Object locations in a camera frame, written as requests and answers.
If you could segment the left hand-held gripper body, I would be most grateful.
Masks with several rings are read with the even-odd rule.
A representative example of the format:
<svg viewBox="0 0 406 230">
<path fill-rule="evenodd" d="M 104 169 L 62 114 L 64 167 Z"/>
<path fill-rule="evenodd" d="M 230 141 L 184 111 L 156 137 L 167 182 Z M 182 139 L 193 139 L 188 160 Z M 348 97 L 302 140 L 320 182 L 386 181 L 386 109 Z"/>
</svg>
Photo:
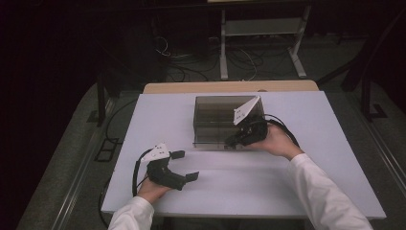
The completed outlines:
<svg viewBox="0 0 406 230">
<path fill-rule="evenodd" d="M 147 177 L 150 181 L 181 191 L 187 183 L 186 176 L 172 172 L 169 169 L 170 150 L 165 143 L 158 144 L 141 156 L 141 161 L 147 163 Z"/>
</svg>

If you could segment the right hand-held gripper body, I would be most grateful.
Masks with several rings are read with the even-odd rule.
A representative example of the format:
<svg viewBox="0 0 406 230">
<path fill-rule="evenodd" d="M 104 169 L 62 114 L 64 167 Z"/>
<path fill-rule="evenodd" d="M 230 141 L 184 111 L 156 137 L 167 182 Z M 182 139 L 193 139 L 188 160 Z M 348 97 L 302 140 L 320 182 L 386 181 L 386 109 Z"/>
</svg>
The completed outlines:
<svg viewBox="0 0 406 230">
<path fill-rule="evenodd" d="M 267 122 L 264 118 L 261 97 L 255 96 L 234 110 L 233 124 L 237 133 L 233 135 L 233 145 L 248 146 L 263 140 L 267 135 Z"/>
</svg>

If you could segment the dark translucent drawer box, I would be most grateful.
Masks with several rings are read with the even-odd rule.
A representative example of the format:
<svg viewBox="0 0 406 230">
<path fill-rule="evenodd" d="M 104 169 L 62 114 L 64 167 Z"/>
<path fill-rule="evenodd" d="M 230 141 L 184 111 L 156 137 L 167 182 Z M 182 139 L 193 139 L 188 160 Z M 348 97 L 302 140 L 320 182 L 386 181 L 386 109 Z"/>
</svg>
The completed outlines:
<svg viewBox="0 0 406 230">
<path fill-rule="evenodd" d="M 237 133 L 234 110 L 255 96 L 198 96 L 195 98 L 193 146 L 200 150 L 224 149 L 225 139 Z"/>
</svg>

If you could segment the person's left hand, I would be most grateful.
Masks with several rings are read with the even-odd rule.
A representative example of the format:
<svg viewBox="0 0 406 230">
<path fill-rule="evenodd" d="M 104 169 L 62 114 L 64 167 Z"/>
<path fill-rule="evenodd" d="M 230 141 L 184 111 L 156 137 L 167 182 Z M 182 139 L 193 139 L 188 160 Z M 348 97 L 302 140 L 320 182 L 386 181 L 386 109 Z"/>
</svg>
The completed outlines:
<svg viewBox="0 0 406 230">
<path fill-rule="evenodd" d="M 168 191 L 170 191 L 169 187 L 158 185 L 146 178 L 143 181 L 137 196 L 142 197 L 152 204 Z"/>
</svg>

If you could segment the person's right hand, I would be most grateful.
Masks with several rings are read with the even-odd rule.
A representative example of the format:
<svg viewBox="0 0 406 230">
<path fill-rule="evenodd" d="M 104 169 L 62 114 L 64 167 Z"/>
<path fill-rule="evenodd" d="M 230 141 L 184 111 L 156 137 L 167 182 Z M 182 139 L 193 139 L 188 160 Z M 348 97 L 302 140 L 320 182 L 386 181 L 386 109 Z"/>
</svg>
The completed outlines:
<svg viewBox="0 0 406 230">
<path fill-rule="evenodd" d="M 248 145 L 248 148 L 265 150 L 287 160 L 292 160 L 297 155 L 304 153 L 281 128 L 275 125 L 268 126 L 267 136 L 264 140 Z"/>
</svg>

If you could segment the white board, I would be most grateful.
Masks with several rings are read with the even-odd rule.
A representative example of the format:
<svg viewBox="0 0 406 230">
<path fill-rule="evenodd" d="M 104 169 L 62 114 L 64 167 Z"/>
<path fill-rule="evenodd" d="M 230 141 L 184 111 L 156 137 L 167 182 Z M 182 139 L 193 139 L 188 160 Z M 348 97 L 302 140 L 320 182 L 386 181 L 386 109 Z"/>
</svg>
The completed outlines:
<svg viewBox="0 0 406 230">
<path fill-rule="evenodd" d="M 300 147 L 341 188 L 368 219 L 386 214 L 361 169 L 322 91 L 262 92 L 266 113 L 280 118 Z M 205 151 L 193 146 L 195 96 L 143 94 L 138 99 L 102 210 L 113 213 L 132 198 L 132 178 L 143 177 L 135 163 L 148 149 L 164 143 L 184 150 L 170 161 L 179 174 L 198 173 L 196 181 L 170 191 L 154 205 L 160 216 L 294 218 L 305 210 L 287 173 L 288 162 L 254 150 Z"/>
</svg>

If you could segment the wooden table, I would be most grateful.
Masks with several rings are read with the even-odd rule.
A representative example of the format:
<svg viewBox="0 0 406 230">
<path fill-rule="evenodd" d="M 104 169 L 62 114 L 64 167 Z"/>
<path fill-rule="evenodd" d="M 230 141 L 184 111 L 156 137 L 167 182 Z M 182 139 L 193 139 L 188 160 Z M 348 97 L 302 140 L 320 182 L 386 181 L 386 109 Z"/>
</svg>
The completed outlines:
<svg viewBox="0 0 406 230">
<path fill-rule="evenodd" d="M 313 80 L 160 82 L 145 86 L 144 94 L 318 91 Z"/>
</svg>

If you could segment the black metal stand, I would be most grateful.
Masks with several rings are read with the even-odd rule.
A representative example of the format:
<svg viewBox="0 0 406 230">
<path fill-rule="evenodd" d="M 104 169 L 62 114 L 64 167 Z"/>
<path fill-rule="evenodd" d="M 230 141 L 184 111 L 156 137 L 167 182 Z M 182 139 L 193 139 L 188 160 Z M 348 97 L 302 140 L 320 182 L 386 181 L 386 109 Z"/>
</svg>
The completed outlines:
<svg viewBox="0 0 406 230">
<path fill-rule="evenodd" d="M 131 67 L 129 51 L 124 45 L 98 44 L 93 70 L 96 74 L 99 119 L 98 126 L 106 120 L 106 100 L 117 98 L 123 91 L 140 91 L 143 78 Z"/>
<path fill-rule="evenodd" d="M 386 117 L 378 104 L 371 112 L 373 82 L 406 114 L 406 6 L 367 39 L 356 57 L 316 80 L 316 84 L 321 86 L 345 71 L 348 74 L 341 88 L 350 92 L 361 84 L 360 110 L 368 121 Z"/>
</svg>

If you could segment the white metal stand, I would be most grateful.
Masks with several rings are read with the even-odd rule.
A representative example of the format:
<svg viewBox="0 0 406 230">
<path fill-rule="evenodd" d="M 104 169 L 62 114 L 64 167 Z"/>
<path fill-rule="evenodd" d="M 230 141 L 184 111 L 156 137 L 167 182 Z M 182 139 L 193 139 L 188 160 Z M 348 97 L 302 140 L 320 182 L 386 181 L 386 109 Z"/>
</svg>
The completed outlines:
<svg viewBox="0 0 406 230">
<path fill-rule="evenodd" d="M 220 23 L 220 79 L 226 81 L 229 78 L 226 57 L 226 38 L 245 35 L 295 35 L 295 42 L 288 49 L 288 54 L 298 77 L 305 79 L 306 72 L 302 66 L 298 52 L 305 35 L 305 28 L 310 11 L 311 7 L 306 6 L 301 17 L 229 20 L 226 18 L 226 11 L 223 10 L 221 12 Z"/>
</svg>

